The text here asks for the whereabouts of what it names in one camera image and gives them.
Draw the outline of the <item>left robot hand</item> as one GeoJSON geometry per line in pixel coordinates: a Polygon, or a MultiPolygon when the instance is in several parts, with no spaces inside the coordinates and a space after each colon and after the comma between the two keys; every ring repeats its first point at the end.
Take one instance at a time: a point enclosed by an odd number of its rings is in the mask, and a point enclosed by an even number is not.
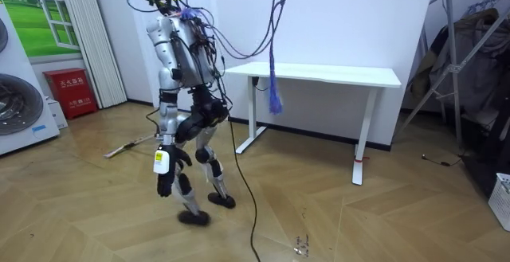
{"type": "Polygon", "coordinates": [[[190,180],[183,173],[184,165],[191,166],[192,161],[179,145],[159,146],[155,152],[153,171],[158,175],[156,189],[160,197],[170,196],[173,186],[182,196],[191,192],[190,180]]]}

